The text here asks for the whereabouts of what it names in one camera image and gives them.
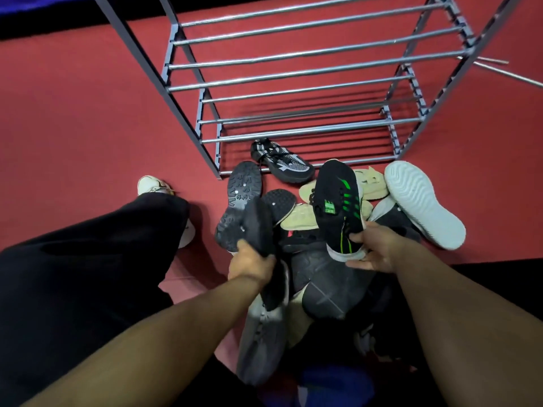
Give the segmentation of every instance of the black trousers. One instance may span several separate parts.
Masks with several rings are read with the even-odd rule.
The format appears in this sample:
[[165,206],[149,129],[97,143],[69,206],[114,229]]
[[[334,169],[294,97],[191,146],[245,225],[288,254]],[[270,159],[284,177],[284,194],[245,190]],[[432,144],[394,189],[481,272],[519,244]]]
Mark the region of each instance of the black trousers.
[[[115,212],[0,253],[0,405],[25,402],[133,324],[173,304],[158,284],[188,212],[182,198],[143,194]],[[255,392],[212,356],[177,403],[229,399],[260,405]]]

